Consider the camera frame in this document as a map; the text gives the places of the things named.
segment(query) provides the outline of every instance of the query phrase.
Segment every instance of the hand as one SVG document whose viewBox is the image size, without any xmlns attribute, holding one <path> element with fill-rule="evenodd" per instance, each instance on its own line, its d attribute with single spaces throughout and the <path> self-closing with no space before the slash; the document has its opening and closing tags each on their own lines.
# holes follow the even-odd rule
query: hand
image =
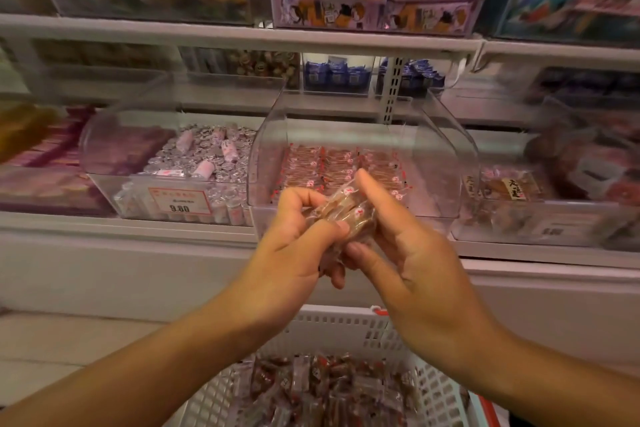
<svg viewBox="0 0 640 427">
<path fill-rule="evenodd" d="M 362 243 L 348 244 L 346 254 L 376 287 L 414 353 L 450 376 L 468 368 L 476 360 L 475 346 L 499 326 L 476 295 L 455 250 L 367 172 L 358 171 L 356 183 L 376 208 L 374 238 L 396 268 Z"/>
<path fill-rule="evenodd" d="M 307 231 L 302 208 L 326 198 L 311 189 L 286 188 L 278 212 L 240 277 L 215 301 L 229 321 L 244 325 L 251 341 L 239 359 L 284 329 L 308 300 L 319 278 L 318 265 L 333 243 L 347 236 L 346 223 L 319 220 Z M 344 268 L 332 268 L 332 284 L 344 287 Z"/>
</svg>

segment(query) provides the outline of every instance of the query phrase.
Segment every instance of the person's right hand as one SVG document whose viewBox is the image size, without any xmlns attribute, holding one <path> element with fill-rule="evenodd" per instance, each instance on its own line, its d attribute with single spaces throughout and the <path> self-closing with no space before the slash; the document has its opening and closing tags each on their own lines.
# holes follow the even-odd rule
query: person's right hand
<svg viewBox="0 0 640 427">
<path fill-rule="evenodd" d="M 480 358 L 477 347 L 502 329 L 477 296 L 442 234 L 418 221 L 367 172 L 356 183 L 376 208 L 375 240 L 388 261 L 362 243 L 345 252 L 371 280 L 406 345 L 450 376 Z"/>
</svg>

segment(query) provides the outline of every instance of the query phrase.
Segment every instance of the fingernail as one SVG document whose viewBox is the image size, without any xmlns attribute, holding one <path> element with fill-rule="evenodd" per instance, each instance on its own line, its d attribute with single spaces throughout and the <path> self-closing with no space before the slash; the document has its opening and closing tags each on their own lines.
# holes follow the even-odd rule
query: fingernail
<svg viewBox="0 0 640 427">
<path fill-rule="evenodd" d="M 344 247 L 344 251 L 354 260 L 357 260 L 362 256 L 360 246 L 354 242 L 348 243 L 347 246 Z"/>
<path fill-rule="evenodd" d="M 336 223 L 343 235 L 346 235 L 347 233 L 349 233 L 349 225 L 347 225 L 346 221 L 336 221 Z"/>
</svg>

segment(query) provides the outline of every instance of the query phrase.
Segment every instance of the white plastic basket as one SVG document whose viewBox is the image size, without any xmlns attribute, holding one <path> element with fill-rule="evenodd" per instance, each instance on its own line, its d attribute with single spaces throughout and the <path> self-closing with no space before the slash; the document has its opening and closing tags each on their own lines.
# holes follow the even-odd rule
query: white plastic basket
<svg viewBox="0 0 640 427">
<path fill-rule="evenodd" d="M 376 308 L 304 306 L 287 328 L 258 355 L 291 356 L 300 353 L 351 353 L 366 360 L 384 359 L 415 368 L 420 391 L 420 424 L 429 427 L 499 427 L 493 406 L 470 393 L 465 408 L 459 384 L 428 365 L 402 342 L 386 312 Z M 173 427 L 242 427 L 229 419 L 233 367 L 206 383 L 185 403 Z"/>
</svg>

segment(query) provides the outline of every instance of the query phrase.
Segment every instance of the forearm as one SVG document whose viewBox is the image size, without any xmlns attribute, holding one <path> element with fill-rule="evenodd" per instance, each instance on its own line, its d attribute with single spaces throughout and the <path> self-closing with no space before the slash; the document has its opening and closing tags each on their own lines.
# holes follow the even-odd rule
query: forearm
<svg viewBox="0 0 640 427">
<path fill-rule="evenodd" d="M 219 299 L 7 408 L 2 427 L 160 426 L 246 345 Z"/>
<path fill-rule="evenodd" d="M 537 427 L 640 425 L 640 380 L 500 332 L 471 390 Z"/>
</svg>

